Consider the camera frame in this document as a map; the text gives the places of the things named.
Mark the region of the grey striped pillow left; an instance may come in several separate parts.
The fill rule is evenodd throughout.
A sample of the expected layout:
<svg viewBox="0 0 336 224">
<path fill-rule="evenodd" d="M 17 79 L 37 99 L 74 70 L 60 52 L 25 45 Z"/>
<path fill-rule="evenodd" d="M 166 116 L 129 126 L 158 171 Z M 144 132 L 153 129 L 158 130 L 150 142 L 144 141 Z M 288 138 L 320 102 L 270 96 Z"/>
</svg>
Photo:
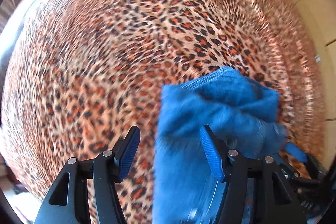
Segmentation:
<svg viewBox="0 0 336 224">
<path fill-rule="evenodd" d="M 1 88 L 3 88 L 7 67 L 17 39 L 23 29 L 23 21 L 30 6 L 28 0 L 22 0 L 11 17 L 9 17 L 1 33 Z"/>
</svg>

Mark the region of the blue denim pants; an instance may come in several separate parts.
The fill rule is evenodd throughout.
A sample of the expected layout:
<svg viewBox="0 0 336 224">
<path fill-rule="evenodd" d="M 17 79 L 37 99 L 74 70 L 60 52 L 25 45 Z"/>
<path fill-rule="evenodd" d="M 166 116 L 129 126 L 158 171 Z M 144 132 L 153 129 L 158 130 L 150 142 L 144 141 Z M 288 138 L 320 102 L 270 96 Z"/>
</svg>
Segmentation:
<svg viewBox="0 0 336 224">
<path fill-rule="evenodd" d="M 224 194 L 222 151 L 245 157 L 280 151 L 286 130 L 277 121 L 280 95 L 223 67 L 162 88 L 154 157 L 153 223 L 209 223 Z"/>
</svg>

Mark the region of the light wooden wardrobe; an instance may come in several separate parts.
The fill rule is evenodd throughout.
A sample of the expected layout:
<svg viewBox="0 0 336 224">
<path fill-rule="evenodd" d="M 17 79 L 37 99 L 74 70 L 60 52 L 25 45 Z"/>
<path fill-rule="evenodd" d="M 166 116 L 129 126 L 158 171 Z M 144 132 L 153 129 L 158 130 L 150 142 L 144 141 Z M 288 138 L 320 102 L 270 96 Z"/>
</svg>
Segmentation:
<svg viewBox="0 0 336 224">
<path fill-rule="evenodd" d="M 335 0 L 292 0 L 315 45 L 326 100 L 326 135 L 323 165 L 335 155 Z"/>
</svg>

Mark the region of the leopard print bedspread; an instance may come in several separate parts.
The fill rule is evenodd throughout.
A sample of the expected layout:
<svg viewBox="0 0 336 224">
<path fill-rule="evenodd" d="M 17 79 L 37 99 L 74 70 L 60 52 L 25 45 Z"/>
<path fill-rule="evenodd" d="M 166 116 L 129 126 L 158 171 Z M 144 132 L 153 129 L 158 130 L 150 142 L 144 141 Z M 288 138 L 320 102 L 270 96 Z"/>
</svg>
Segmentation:
<svg viewBox="0 0 336 224">
<path fill-rule="evenodd" d="M 322 159 L 324 97 L 291 0 L 38 0 L 7 68 L 1 155 L 38 199 L 72 156 L 142 133 L 117 188 L 129 223 L 151 223 L 161 88 L 223 66 L 280 93 L 288 140 Z"/>
</svg>

